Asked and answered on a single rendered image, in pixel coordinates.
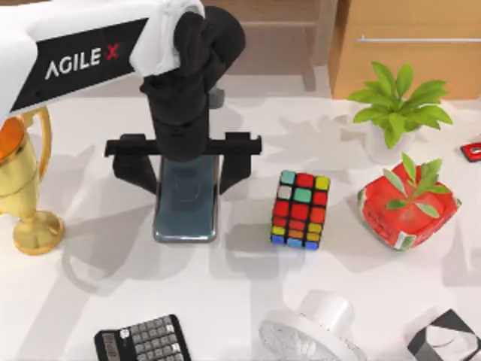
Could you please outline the pale grey rounded box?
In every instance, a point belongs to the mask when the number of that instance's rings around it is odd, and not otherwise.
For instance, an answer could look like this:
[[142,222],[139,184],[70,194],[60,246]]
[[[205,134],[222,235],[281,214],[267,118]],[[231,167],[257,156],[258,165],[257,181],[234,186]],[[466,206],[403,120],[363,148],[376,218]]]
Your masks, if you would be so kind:
[[220,109],[225,102],[225,90],[215,86],[209,92],[209,107],[211,110]]

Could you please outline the dark teal smartphone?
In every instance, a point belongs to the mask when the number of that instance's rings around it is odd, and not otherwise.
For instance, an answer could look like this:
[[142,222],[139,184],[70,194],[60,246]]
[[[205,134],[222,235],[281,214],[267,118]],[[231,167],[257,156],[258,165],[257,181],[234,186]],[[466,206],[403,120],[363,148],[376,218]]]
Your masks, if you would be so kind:
[[153,217],[159,243],[210,243],[218,231],[219,157],[162,159]]

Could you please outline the colourful puzzle cube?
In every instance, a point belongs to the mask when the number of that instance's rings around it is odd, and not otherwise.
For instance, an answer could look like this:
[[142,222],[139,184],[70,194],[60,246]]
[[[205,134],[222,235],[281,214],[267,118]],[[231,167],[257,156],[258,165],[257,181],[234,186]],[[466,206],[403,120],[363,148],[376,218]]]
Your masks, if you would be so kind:
[[325,225],[331,180],[322,175],[283,170],[272,208],[270,241],[317,250]]

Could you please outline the gold trophy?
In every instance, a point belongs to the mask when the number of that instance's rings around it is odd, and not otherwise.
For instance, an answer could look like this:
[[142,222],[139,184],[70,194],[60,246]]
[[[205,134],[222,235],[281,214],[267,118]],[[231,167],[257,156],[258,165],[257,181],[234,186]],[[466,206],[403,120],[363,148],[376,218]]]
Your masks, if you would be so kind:
[[[28,128],[40,120],[41,156],[37,157]],[[37,209],[40,183],[52,151],[50,114],[46,107],[6,119],[0,126],[0,216],[18,219],[13,230],[15,247],[37,256],[50,252],[63,239],[64,223],[50,211]]]

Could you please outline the open wooden shelves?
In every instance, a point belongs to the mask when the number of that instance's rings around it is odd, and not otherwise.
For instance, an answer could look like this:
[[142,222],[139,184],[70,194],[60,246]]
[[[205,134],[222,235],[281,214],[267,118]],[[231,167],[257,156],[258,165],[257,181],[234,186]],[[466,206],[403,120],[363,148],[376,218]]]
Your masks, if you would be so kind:
[[202,0],[240,20],[247,48],[228,79],[259,92],[322,92],[338,0]]

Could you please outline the black calculator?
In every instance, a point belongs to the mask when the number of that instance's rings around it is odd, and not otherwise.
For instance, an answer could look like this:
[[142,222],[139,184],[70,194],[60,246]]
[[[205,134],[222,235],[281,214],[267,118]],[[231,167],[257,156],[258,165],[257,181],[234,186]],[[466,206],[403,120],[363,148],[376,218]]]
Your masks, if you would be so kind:
[[180,321],[174,314],[94,337],[98,361],[192,361]]

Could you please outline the green plant in white pot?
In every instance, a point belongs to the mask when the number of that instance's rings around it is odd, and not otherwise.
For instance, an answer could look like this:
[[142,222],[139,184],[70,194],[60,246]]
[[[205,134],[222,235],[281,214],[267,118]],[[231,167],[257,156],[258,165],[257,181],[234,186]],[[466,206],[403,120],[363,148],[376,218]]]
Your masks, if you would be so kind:
[[353,122],[370,123],[365,140],[369,158],[379,164],[397,162],[422,127],[440,129],[451,125],[452,118],[440,106],[448,94],[446,81],[427,80],[410,91],[414,71],[410,64],[393,74],[387,65],[373,61],[375,80],[347,96],[352,102],[365,105],[353,117]]

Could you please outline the red pot with green plant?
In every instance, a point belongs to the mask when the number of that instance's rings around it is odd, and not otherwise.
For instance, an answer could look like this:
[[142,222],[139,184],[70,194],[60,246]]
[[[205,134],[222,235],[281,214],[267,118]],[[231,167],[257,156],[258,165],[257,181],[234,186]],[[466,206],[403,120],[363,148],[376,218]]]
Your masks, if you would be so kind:
[[440,182],[442,159],[416,164],[406,153],[394,168],[357,193],[362,222],[382,243],[406,251],[427,241],[457,212],[461,200]]

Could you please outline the white desk fan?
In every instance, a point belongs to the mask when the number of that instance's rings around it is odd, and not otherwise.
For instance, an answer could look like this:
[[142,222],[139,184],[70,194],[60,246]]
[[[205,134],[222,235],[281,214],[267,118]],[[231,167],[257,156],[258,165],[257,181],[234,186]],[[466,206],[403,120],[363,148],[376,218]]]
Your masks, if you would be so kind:
[[311,290],[297,309],[269,311],[259,325],[262,345],[280,361],[368,361],[348,339],[354,307],[347,298]]

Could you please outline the wooden cupboard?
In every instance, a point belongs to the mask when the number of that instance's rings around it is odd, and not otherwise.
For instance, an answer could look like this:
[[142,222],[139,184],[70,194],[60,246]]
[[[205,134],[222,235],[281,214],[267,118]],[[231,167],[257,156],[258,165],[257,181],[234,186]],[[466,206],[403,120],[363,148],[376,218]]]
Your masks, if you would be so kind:
[[328,55],[331,94],[344,99],[385,65],[408,96],[443,80],[447,99],[481,96],[481,0],[338,0]]

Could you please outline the small red and black object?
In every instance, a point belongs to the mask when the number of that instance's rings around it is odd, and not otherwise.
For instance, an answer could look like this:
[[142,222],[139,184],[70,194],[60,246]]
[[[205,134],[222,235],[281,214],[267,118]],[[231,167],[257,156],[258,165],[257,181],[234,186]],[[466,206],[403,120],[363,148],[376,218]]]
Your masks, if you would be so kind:
[[464,144],[460,151],[468,162],[481,162],[481,141]]

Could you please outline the black and white box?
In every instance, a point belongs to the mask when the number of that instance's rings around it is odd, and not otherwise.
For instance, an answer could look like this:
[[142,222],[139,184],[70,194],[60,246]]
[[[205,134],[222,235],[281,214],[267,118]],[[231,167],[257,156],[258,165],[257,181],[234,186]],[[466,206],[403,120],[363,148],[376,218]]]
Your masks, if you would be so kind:
[[416,361],[481,361],[481,338],[453,309],[417,331],[407,349]]

